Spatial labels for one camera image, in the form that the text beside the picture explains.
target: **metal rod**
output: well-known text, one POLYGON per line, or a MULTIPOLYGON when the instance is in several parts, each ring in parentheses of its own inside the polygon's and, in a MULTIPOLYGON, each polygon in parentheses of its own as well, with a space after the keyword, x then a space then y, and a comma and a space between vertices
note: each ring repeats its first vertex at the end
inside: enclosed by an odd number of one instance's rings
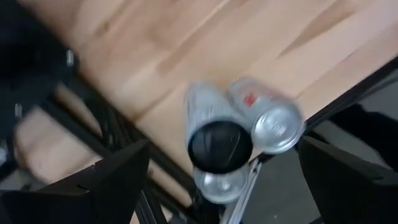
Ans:
POLYGON ((136 213, 141 224, 167 224, 159 202, 146 187, 141 191, 136 213))
MULTIPOLYGON (((132 141, 138 141, 141 139, 149 139, 145 134, 139 131, 132 122, 126 119, 118 110, 116 110, 111 104, 104 99, 94 88, 92 88, 86 81, 79 76, 74 77, 72 80, 64 82, 64 84, 77 94, 89 107, 90 110, 94 109, 91 105, 101 105, 106 107, 109 113, 112 113, 119 121, 119 126, 125 126, 128 134, 132 141)), ((166 173, 168 173, 173 179, 175 179, 190 195, 194 195, 197 191, 196 185, 190 175, 188 175, 180 166, 171 160, 166 153, 164 153, 159 146, 154 144, 152 141, 149 143, 151 150, 151 159, 158 164, 166 173)))
POLYGON ((83 124, 67 107, 63 106, 54 97, 49 97, 42 102, 40 107, 48 113, 54 120, 74 134, 78 139, 85 143, 91 150, 106 158, 111 152, 104 147, 102 140, 83 124))
POLYGON ((151 191, 159 199, 160 204, 162 204, 168 211, 177 215, 184 223, 197 223, 195 221, 194 214, 167 193, 161 186, 152 179, 148 179, 147 183, 151 191))

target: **wood grain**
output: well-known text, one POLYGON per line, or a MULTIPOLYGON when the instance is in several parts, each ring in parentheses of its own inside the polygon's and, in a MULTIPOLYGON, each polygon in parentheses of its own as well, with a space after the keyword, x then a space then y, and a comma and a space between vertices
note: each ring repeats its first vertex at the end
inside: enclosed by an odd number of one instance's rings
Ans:
MULTIPOLYGON (((396 0, 21 2, 78 54, 81 75, 189 174, 183 97, 191 82, 226 88, 256 77, 295 98, 309 118, 398 55, 396 0)), ((73 95, 59 92, 98 130, 73 95)), ((26 164, 47 182, 100 159, 39 109, 18 137, 26 164)), ((150 169, 191 203, 161 169, 150 169)))

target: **black object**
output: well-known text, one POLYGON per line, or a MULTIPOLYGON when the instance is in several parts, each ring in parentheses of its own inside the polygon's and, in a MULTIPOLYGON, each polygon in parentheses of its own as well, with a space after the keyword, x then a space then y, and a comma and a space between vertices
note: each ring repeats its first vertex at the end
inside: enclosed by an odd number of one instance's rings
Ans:
POLYGON ((395 150, 398 149, 398 121, 379 112, 367 112, 359 104, 333 115, 330 121, 376 150, 398 171, 398 151, 395 150))
MULTIPOLYGON (((0 11, 2 34, 0 37, 0 139, 12 136, 17 122, 23 119, 35 105, 41 106, 56 121, 104 158, 134 142, 147 139, 89 84, 76 77, 78 74, 77 57, 36 18, 15 0, 0 1, 0 11), (98 120, 103 136, 93 133, 56 97, 52 96, 59 83, 66 84, 83 100, 98 120)), ((147 148, 150 150, 152 160, 187 189, 192 197, 196 198, 200 195, 193 179, 168 158, 158 146, 149 141, 147 148)), ((5 177, 16 168, 15 160, 8 159, 6 166, 0 167, 0 174, 4 174, 2 177, 5 177)), ((152 188, 156 183, 150 184, 147 185, 148 189, 141 193, 139 211, 137 211, 142 214, 141 217, 149 218, 140 222, 162 223, 164 222, 162 211, 159 206, 154 205, 158 203, 157 198, 151 195, 159 187, 152 188)), ((163 200, 161 203, 167 205, 168 208, 184 208, 176 200, 166 201, 172 198, 166 191, 155 194, 162 196, 159 197, 163 200)), ((195 208, 201 208, 201 205, 195 205, 195 208)), ((177 214, 177 217, 185 217, 185 221, 190 223, 195 223, 199 217, 196 215, 199 212, 192 209, 185 208, 172 210, 172 212, 177 214)))
POLYGON ((77 60, 15 0, 0 1, 0 138, 76 73, 77 60))
POLYGON ((11 175, 18 167, 14 156, 14 144, 12 138, 0 140, 0 181, 11 175))
POLYGON ((37 192, 0 192, 4 224, 126 223, 131 220, 149 165, 146 141, 37 192))
POLYGON ((304 137, 298 154, 326 224, 398 223, 398 174, 304 137))
POLYGON ((225 174, 245 165, 253 149, 250 134, 230 121, 215 121, 193 134, 188 154, 202 171, 225 174))

